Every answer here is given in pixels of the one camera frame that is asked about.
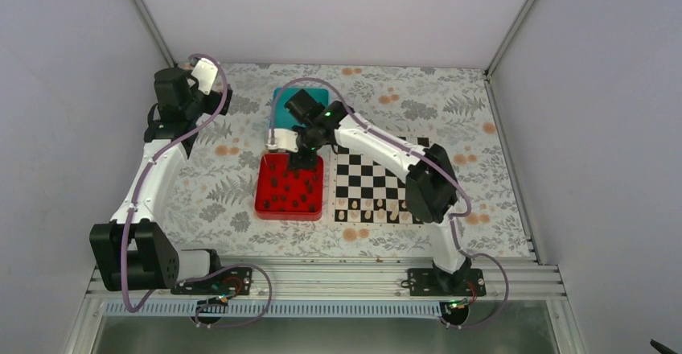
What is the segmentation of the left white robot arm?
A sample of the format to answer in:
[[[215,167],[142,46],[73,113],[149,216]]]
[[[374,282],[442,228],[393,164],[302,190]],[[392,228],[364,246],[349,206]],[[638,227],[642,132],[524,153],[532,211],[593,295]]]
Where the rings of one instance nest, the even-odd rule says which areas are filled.
[[[169,289],[179,279],[178,251],[162,230],[175,179],[195,140],[199,119],[228,112],[232,90],[213,85],[220,67],[201,59],[191,70],[164,68],[154,74],[157,102],[147,114],[142,162],[123,203],[103,224],[93,225],[89,242],[109,291]]]

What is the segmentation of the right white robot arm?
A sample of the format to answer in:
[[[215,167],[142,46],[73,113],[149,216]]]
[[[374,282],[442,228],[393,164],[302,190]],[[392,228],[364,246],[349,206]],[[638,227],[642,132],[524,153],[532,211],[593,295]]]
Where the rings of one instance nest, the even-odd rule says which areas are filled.
[[[401,140],[361,117],[343,97],[323,105],[300,89],[284,109],[297,123],[282,129],[270,122],[269,150],[284,150],[292,167],[310,169],[319,148],[340,146],[366,155],[392,172],[405,185],[407,210],[429,226],[435,286],[446,295],[466,287],[471,259],[457,247],[454,218],[469,216],[472,204],[442,146],[424,147]]]

